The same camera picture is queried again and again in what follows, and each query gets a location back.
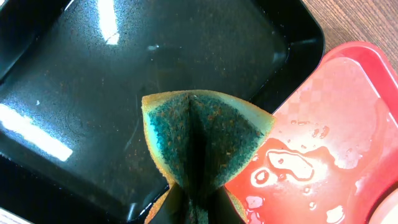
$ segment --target pink plastic surface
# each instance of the pink plastic surface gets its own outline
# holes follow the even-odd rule
[[[329,52],[226,185],[249,223],[366,223],[398,182],[397,82],[369,43]]]

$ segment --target sponge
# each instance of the sponge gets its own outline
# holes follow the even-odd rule
[[[190,223],[208,223],[212,195],[245,168],[275,122],[257,106],[208,90],[144,96],[142,112],[151,157],[170,187],[187,194]]]

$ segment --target black tray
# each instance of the black tray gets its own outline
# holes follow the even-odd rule
[[[147,151],[142,96],[216,90],[272,113],[324,46],[299,0],[10,0],[0,207],[35,223],[140,223],[168,187]]]

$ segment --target wooden table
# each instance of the wooden table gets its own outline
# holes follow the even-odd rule
[[[352,40],[383,49],[398,72],[398,0],[303,0],[325,33],[326,51]]]

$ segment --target wood grain surface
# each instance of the wood grain surface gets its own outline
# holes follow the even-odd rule
[[[383,49],[398,72],[398,0],[303,0],[325,33],[326,52],[353,40]]]

